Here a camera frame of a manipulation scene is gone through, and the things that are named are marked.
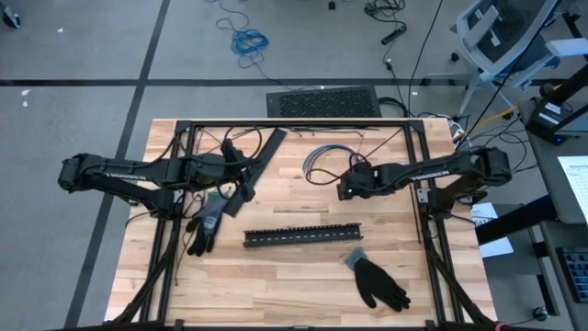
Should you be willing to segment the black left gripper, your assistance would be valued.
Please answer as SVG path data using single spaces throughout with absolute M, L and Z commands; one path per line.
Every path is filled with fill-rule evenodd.
M 242 182 L 243 174 L 246 173 L 245 177 L 248 177 L 249 168 L 257 165 L 257 159 L 245 157 L 243 154 L 225 154 L 223 158 L 225 166 L 220 184 L 238 182 L 243 201 L 250 202 L 255 196 L 254 184 L 249 181 Z

